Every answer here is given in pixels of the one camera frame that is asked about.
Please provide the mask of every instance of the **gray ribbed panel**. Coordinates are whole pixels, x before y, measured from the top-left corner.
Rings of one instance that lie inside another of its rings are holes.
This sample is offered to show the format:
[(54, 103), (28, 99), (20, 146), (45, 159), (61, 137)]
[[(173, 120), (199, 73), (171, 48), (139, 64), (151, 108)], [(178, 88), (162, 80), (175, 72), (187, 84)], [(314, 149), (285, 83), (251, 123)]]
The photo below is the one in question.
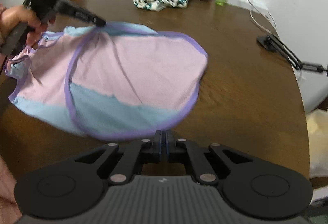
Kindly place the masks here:
[(190, 176), (136, 176), (133, 182), (109, 188), (88, 212), (65, 220), (24, 216), (17, 224), (308, 224), (297, 217), (263, 221), (231, 209), (214, 187), (194, 183)]

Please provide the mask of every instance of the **black cable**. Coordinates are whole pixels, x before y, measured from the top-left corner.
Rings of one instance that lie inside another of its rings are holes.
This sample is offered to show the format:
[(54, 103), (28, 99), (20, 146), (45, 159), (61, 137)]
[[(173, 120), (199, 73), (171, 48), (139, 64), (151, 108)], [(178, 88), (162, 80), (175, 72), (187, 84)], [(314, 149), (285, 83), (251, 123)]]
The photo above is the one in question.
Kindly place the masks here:
[(2, 70), (3, 70), (4, 66), (6, 64), (7, 58), (8, 58), (8, 56), (5, 57), (5, 60), (3, 61), (2, 65), (1, 65), (1, 68), (0, 68), (0, 76), (2, 74)]

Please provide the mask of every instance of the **human hand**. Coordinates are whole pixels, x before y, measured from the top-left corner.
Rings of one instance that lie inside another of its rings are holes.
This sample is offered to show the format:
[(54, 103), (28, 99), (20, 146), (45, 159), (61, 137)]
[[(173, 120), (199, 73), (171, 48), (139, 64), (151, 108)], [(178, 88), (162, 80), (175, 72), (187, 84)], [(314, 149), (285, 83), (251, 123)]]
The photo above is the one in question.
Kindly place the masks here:
[(34, 31), (27, 34), (26, 44), (29, 46), (39, 40), (41, 33), (47, 30), (48, 24), (41, 23), (35, 12), (28, 10), (23, 6), (12, 7), (5, 9), (0, 15), (0, 33), (3, 39), (7, 37), (12, 29), (16, 27), (20, 22), (27, 22)]

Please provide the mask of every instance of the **pink and blue cloth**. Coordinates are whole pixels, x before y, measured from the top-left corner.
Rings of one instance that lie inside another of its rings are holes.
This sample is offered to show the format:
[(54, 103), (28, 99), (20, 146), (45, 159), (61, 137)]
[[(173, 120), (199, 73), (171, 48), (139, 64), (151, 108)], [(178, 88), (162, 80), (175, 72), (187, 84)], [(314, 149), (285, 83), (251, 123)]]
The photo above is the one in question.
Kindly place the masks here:
[(27, 115), (100, 140), (150, 136), (196, 103), (207, 54), (191, 37), (138, 24), (45, 32), (5, 66)]

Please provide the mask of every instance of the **brown tabletop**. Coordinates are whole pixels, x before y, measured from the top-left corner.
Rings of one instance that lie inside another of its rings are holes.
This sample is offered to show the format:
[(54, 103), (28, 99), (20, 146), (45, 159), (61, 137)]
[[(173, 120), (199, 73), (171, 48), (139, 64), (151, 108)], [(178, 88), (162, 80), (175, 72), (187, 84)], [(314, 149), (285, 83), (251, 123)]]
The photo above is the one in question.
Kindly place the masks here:
[[(247, 10), (199, 0), (191, 0), (184, 10), (160, 12), (137, 9), (132, 0), (77, 2), (108, 21), (185, 33), (205, 49), (209, 63), (198, 101), (175, 132), (202, 146), (228, 145), (308, 177), (308, 134), (295, 75), (283, 58), (256, 44), (256, 37), (264, 33), (250, 21)], [(68, 25), (86, 26), (60, 16), (50, 30)], [(25, 115), (8, 101), (14, 86), (14, 80), (2, 75), (0, 153), (14, 176), (103, 144)]]

